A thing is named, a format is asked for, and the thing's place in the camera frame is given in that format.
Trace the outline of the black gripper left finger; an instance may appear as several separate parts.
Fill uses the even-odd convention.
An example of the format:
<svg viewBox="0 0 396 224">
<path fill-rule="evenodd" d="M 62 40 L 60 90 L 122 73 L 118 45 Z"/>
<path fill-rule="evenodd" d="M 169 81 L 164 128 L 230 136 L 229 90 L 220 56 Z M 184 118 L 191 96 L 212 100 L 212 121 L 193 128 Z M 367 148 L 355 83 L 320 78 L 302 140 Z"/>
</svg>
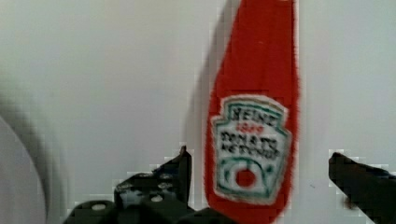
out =
<svg viewBox="0 0 396 224">
<path fill-rule="evenodd" d="M 138 206 L 144 198 L 162 196 L 186 203 L 191 189 L 192 157 L 186 146 L 178 155 L 148 173 L 137 173 L 114 189 L 114 203 L 119 209 Z"/>
</svg>

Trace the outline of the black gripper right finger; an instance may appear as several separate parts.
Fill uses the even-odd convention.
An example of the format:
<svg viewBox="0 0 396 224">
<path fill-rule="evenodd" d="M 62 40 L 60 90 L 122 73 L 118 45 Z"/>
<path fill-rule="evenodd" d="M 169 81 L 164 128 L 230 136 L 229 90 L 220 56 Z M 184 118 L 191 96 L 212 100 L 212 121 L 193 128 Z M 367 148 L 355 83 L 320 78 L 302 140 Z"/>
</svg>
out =
<svg viewBox="0 0 396 224">
<path fill-rule="evenodd" d="M 395 224 L 396 181 L 390 172 L 353 161 L 334 152 L 329 158 L 329 178 L 374 224 Z"/>
</svg>

